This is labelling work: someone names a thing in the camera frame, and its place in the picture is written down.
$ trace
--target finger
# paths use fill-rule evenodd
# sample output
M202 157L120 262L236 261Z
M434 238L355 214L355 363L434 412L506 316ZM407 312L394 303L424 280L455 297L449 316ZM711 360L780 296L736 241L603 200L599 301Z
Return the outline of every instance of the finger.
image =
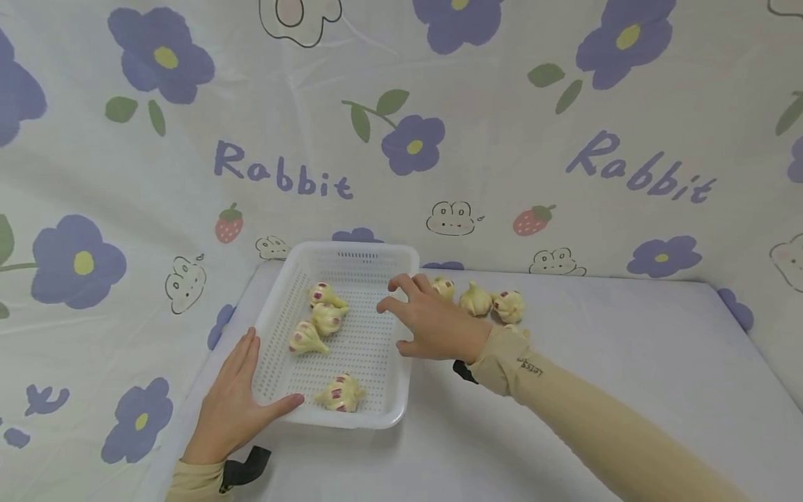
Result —
M397 341L396 348L404 357L421 357L421 346L415 341Z
M251 344L248 346L243 367L237 373L237 377L245 381L248 386L251 386L251 381L254 380L254 372L256 371L256 363L259 360L259 344L261 340L259 337L253 337Z
M246 338L248 338L248 332L240 337L240 340L237 342L237 345L229 352L229 355L226 356L226 360L223 362L223 365L220 367L220 372L218 372L218 377L220 378L223 374L228 374L231 368L231 362L234 360L235 354L237 354L237 350L240 346L245 343Z
M413 277L413 282L425 295L433 295L436 293L435 288L433 288L432 284L430 284L430 280L427 279L426 275L424 274L416 274Z
M398 317L401 322L405 322L407 318L407 308L406 303L392 296L386 296L377 304L377 312L380 314L390 312Z
M290 394L289 396L284 396L277 402L262 406L259 412L262 415L263 426L267 426L277 418L283 417L302 404L304 404L304 396L302 394Z
M399 274L393 277L388 283L389 291L396 291L398 288L401 288L401 290L407 295L407 298L413 298L417 294L421 293L421 290L418 289L418 286L407 274Z
M234 350L231 351L229 355L231 361L228 361L229 367L226 369L227 378L234 378L237 376L237 373L240 372L240 368L243 367L243 361L245 361L246 355L248 354L248 348L251 346L251 341L255 336L256 329L251 326L246 332L246 336L244 336L237 346L234 347Z

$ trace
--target black strap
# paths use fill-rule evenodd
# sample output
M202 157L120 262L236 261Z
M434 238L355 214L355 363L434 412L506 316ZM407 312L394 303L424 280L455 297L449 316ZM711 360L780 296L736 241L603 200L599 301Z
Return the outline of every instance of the black strap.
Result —
M460 377L465 380L466 382L471 382L479 385L479 383L474 379L474 375L471 374L471 371L466 366L466 363L460 361L459 359L454 362L452 365L452 371L460 375Z
M267 461L271 458L271 451L265 448L252 447L251 453L245 463L237 460L227 460L223 465L223 483L221 490L229 491L233 486L242 486L259 478Z

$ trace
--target arm sleeve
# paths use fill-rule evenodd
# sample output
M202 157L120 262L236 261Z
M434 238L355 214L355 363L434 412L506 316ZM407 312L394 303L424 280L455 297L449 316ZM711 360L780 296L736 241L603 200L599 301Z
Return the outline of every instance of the arm sleeve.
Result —
M481 385L537 414L625 502L747 500L652 422L534 352L525 337L494 328L469 369Z
M223 464L190 465L179 460L165 502L230 502L231 492L220 493Z

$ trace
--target green leaf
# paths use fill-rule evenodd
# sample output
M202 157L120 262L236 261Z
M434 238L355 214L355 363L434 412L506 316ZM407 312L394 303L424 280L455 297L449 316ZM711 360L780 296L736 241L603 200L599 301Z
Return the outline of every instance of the green leaf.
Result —
M131 98L114 96L106 102L106 118L118 124L125 124L134 116L138 105Z
M792 125L797 122L803 113L803 96L796 92L793 93L797 99L784 111L778 123L775 125L775 135L780 136L785 133Z
M544 63L533 68L527 78L537 88L548 87L565 77L566 74L555 63Z
M3 265L14 252L14 232L4 214L0 214L0 265Z
M154 101L148 101L148 114L151 116L151 124L159 136L164 136L167 133L165 128L165 114L161 112L159 104Z
M401 89L387 91L382 96L379 96L379 101L377 102L377 113L385 116L398 112L407 101L407 97L409 95L409 92L402 91Z
M364 143L368 143L368 140L371 139L371 122L368 120L365 110L358 106L352 106L352 126L360 139Z
M560 115L561 113L566 111L566 108L570 107L574 100L580 95L580 90L583 88L583 81L582 80L575 80L574 82L570 83L569 86L563 91L563 94L560 95L560 99L557 101L557 105L555 106L555 114Z

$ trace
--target red strawberry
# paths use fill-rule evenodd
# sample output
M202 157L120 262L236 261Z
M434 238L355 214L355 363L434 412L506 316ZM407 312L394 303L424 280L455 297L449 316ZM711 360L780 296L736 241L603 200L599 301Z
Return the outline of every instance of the red strawberry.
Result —
M546 228L549 220L552 219L552 210L555 206L533 206L516 217L513 222L513 230L518 235L533 235Z
M236 210L235 207L237 207L237 202L232 204L229 209L223 210L218 224L214 226L214 234L224 244L235 240L243 229L243 213Z

